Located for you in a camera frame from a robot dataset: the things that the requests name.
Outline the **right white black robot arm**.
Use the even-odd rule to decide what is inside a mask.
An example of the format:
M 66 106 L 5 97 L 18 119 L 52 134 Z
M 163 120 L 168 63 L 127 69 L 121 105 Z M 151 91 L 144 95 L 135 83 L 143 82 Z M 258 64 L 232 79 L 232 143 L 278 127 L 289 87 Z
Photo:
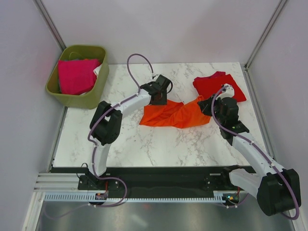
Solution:
M 298 219 L 301 206 L 298 173 L 284 168 L 260 148 L 249 129 L 239 120 L 237 101 L 230 97 L 211 96 L 197 104 L 201 113 L 214 119 L 221 136 L 245 157 L 254 170 L 254 173 L 249 173 L 239 165 L 225 167 L 220 177 L 221 186 L 228 190 L 234 186 L 245 190 L 256 198 L 267 216 L 293 209 L 295 215 L 288 219 Z

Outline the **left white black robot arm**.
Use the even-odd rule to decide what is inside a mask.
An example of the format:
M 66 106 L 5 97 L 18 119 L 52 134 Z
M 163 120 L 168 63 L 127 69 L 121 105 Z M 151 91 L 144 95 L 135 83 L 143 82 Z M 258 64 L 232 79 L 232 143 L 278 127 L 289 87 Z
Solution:
M 155 81 L 139 86 L 138 91 L 117 103 L 102 101 L 96 108 L 90 123 L 88 141 L 94 144 L 90 163 L 86 164 L 89 184 L 95 189 L 104 187 L 103 174 L 107 170 L 107 158 L 110 147 L 120 135 L 122 120 L 136 110 L 147 105 L 161 106 L 167 104 L 167 94 L 173 89 L 173 83 L 163 75 Z

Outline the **orange t shirt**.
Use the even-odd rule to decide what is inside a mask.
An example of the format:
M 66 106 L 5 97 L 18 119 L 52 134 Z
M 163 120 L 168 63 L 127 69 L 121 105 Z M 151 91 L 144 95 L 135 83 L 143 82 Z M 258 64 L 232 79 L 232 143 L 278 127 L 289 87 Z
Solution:
M 204 97 L 199 95 L 195 100 L 184 104 L 167 100 L 166 105 L 147 105 L 140 125 L 149 127 L 191 128 L 210 122 L 210 117 L 204 115 L 198 105 Z

